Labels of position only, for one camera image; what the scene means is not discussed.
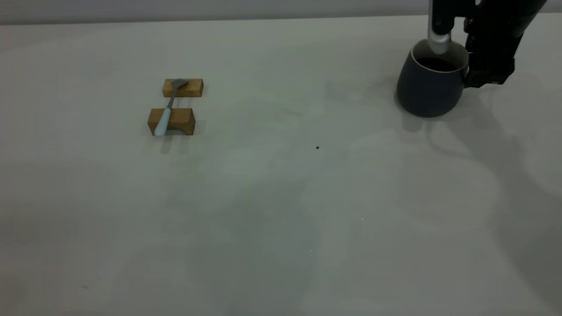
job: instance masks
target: wooden block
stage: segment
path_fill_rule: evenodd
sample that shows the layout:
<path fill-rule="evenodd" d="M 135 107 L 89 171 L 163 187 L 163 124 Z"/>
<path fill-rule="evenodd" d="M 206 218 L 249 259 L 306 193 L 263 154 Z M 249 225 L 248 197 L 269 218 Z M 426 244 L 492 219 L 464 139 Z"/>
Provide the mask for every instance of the wooden block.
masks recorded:
<path fill-rule="evenodd" d="M 172 81 L 175 79 L 166 79 L 162 93 L 166 98 L 172 96 Z M 203 94 L 203 79 L 186 79 L 187 83 L 178 88 L 176 97 L 201 97 Z"/>
<path fill-rule="evenodd" d="M 162 117 L 164 109 L 151 109 L 150 116 L 148 117 L 148 127 L 154 135 L 154 130 Z M 179 129 L 182 130 L 185 135 L 193 135 L 195 130 L 195 116 L 193 116 L 192 109 L 172 109 L 170 114 L 170 122 L 168 123 L 168 129 Z"/>

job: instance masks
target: spoon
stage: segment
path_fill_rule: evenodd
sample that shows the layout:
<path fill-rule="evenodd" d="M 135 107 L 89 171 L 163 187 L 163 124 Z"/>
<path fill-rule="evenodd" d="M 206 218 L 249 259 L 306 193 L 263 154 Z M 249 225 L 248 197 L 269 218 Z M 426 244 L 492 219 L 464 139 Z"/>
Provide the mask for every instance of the spoon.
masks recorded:
<path fill-rule="evenodd" d="M 166 130 L 168 129 L 168 122 L 170 121 L 170 114 L 172 113 L 172 105 L 174 104 L 175 94 L 178 91 L 178 88 L 183 86 L 187 83 L 185 79 L 175 79 L 172 81 L 172 97 L 170 98 L 170 102 L 168 103 L 168 107 L 164 109 L 162 113 L 162 117 L 160 117 L 160 121 L 158 121 L 158 125 L 154 130 L 154 136 L 164 136 L 166 134 Z"/>

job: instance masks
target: spoon head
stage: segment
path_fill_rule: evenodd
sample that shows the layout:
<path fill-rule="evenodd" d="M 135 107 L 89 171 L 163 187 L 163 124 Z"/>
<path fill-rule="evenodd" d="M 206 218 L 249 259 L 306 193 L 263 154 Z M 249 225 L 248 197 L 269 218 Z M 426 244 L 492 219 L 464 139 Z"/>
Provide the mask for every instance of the spoon head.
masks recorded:
<path fill-rule="evenodd" d="M 177 89 L 177 88 L 183 86 L 186 83 L 187 83 L 187 80 L 185 80 L 185 79 L 175 79 L 174 81 L 172 81 L 172 87 L 174 89 Z"/>

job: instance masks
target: spoon handle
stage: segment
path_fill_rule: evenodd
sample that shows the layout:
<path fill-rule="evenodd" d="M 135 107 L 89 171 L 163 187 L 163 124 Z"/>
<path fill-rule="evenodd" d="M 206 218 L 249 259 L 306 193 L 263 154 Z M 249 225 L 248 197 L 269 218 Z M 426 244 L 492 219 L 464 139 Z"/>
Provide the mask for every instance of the spoon handle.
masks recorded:
<path fill-rule="evenodd" d="M 170 110 L 169 108 L 164 109 L 162 117 L 160 117 L 160 121 L 158 121 L 158 125 L 156 125 L 156 129 L 154 130 L 154 136 L 162 137 L 164 136 L 164 134 L 166 134 L 171 113 L 172 110 Z"/>

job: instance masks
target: white wall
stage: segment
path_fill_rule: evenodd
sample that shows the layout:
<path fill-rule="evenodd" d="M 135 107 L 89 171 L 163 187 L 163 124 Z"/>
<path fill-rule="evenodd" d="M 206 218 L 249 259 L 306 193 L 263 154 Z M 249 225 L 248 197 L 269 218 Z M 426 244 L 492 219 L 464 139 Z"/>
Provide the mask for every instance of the white wall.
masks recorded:
<path fill-rule="evenodd" d="M 427 0 L 0 0 L 0 24 L 411 15 Z M 549 0 L 545 12 L 562 11 Z"/>

